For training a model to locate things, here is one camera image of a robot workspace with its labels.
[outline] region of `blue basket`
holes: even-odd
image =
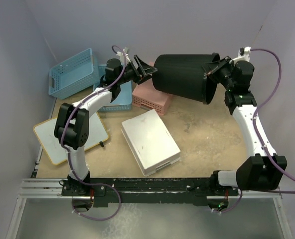
[[[98,61],[89,48],[50,69],[49,94],[64,99],[99,82]]]
[[[99,65],[99,77],[105,74],[106,65]],[[132,102],[132,83],[131,81],[121,85],[121,91],[114,101],[101,107],[98,111],[128,111],[131,109]]]

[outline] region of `wooden surface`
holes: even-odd
[[[91,91],[57,99],[52,116],[58,115],[63,102],[78,101]],[[214,170],[236,170],[247,159],[241,131],[224,104],[224,92],[218,86],[209,105],[174,96],[161,118],[181,150],[181,160],[150,177],[209,177]],[[130,111],[99,113],[110,138],[104,148],[86,152],[91,177],[143,177],[121,133],[121,122],[144,112],[132,106]],[[65,178],[68,172],[67,162],[54,166],[42,154],[37,178]]]

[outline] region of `gray wall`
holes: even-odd
[[[24,0],[0,0],[0,238],[5,238],[22,178],[39,150],[32,128],[53,103],[47,74],[54,65]]]
[[[250,45],[275,0],[26,0],[62,61],[92,47],[101,63],[111,45],[153,61],[164,53],[225,56]]]
[[[253,47],[271,49],[281,58],[283,74],[279,90],[260,116],[269,141],[278,154],[287,158],[286,171],[295,175],[295,0],[277,1]],[[261,102],[275,85],[277,64],[267,53],[253,52],[251,61],[256,68],[251,89]],[[281,188],[294,190],[295,183],[283,176]],[[295,237],[295,196],[284,196],[283,203]]]

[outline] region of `black cylinder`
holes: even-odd
[[[154,66],[154,87],[166,93],[209,104],[217,84],[204,76],[206,63],[219,61],[219,54],[211,55],[161,55]]]

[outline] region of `white box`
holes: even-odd
[[[156,110],[122,122],[121,130],[144,176],[180,160],[181,150]]]

